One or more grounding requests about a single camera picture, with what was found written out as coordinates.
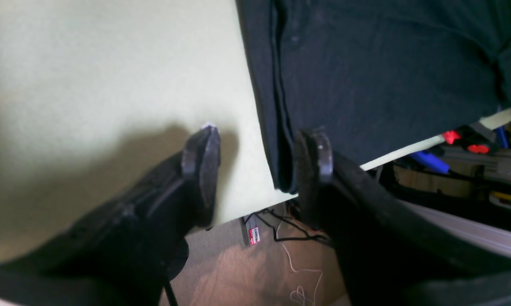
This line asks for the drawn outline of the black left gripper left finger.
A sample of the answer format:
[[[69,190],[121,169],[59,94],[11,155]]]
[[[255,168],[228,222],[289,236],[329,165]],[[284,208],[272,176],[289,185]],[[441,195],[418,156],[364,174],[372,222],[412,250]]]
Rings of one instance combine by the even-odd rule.
[[[215,211],[220,133],[207,125],[139,182],[27,255],[0,264],[0,299],[22,306],[157,306]]]

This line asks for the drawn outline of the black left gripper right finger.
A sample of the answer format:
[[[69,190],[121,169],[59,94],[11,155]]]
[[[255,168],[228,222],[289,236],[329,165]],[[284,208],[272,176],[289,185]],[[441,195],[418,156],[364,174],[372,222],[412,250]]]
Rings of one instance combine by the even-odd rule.
[[[302,219],[331,238],[353,306],[511,306],[511,258],[430,224],[322,130],[297,132],[296,175]]]

